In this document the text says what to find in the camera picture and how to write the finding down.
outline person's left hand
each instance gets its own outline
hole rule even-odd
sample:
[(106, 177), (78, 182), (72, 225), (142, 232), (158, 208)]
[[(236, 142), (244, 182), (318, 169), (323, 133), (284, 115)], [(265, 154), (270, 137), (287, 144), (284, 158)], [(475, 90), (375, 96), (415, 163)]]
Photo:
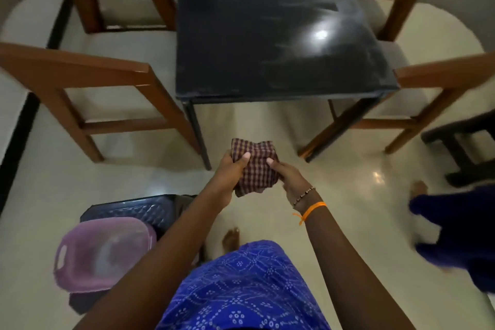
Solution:
[(208, 182), (204, 191), (214, 196), (218, 201), (220, 209), (225, 208), (232, 200), (232, 191), (248, 165), (251, 153), (246, 152), (236, 163), (232, 161), (230, 150), (228, 150), (220, 161), (215, 175)]

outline bracelet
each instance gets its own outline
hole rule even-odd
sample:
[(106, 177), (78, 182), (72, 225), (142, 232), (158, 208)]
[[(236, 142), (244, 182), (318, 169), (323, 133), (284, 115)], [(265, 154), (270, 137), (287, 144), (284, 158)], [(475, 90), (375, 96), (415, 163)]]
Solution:
[(301, 198), (306, 196), (313, 189), (314, 189), (314, 187), (312, 186), (310, 189), (308, 189), (306, 192), (304, 192), (302, 195), (300, 195), (300, 197), (292, 204), (292, 208), (295, 209), (296, 204), (301, 200)]
[(319, 208), (320, 206), (327, 206), (326, 203), (324, 202), (317, 202), (316, 204), (314, 205), (311, 205), (308, 210), (305, 211), (304, 215), (303, 216), (300, 216), (299, 214), (296, 214), (296, 213), (292, 213), (292, 215), (295, 215), (296, 217), (299, 217), (301, 218), (301, 221), (299, 222), (299, 226), (302, 225), (302, 222), (306, 221), (307, 217), (311, 214), (311, 212), (316, 209), (316, 208)]

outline table leg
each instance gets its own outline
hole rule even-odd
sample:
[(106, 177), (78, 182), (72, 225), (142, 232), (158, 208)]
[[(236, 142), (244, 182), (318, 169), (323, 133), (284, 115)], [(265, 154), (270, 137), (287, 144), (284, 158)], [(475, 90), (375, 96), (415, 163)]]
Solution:
[(306, 162), (311, 162), (323, 150), (329, 147), (343, 133), (360, 121), (370, 109), (380, 103), (381, 98), (362, 98), (357, 103), (345, 110), (343, 114), (326, 127), (309, 144), (298, 151), (298, 155)]
[(194, 110), (194, 104), (191, 101), (182, 102), (186, 116), (193, 127), (196, 140), (198, 141), (201, 149), (201, 158), (203, 158), (204, 166), (208, 171), (211, 170), (210, 159), (208, 158), (207, 147), (203, 141), (203, 135), (201, 134), (200, 124), (197, 121), (196, 111)]

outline maroon plaid cloth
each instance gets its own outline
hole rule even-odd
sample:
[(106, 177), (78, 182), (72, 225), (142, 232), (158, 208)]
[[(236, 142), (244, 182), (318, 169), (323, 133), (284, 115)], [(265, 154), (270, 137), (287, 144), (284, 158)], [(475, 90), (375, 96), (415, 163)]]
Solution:
[(232, 160), (234, 162), (241, 159), (247, 151), (251, 153), (251, 158), (234, 188), (237, 197), (251, 192), (262, 193), (265, 188), (273, 187), (280, 177), (278, 172), (272, 170), (266, 163), (266, 158), (278, 161), (275, 147), (271, 141), (254, 143), (240, 138), (232, 139)]

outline orange wristband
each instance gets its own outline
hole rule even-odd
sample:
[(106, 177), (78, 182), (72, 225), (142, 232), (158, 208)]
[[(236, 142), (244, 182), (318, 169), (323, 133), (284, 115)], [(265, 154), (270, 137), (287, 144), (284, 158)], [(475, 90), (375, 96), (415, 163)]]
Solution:
[(314, 205), (311, 205), (308, 210), (305, 211), (305, 213), (300, 216), (299, 214), (296, 214), (296, 213), (292, 213), (292, 215), (295, 215), (299, 218), (301, 218), (301, 221), (299, 222), (299, 226), (302, 225), (302, 222), (306, 221), (306, 219), (308, 218), (308, 216), (311, 214), (311, 212), (316, 209), (316, 208), (319, 208), (320, 206), (327, 206), (326, 203), (324, 202), (317, 202), (316, 204)]

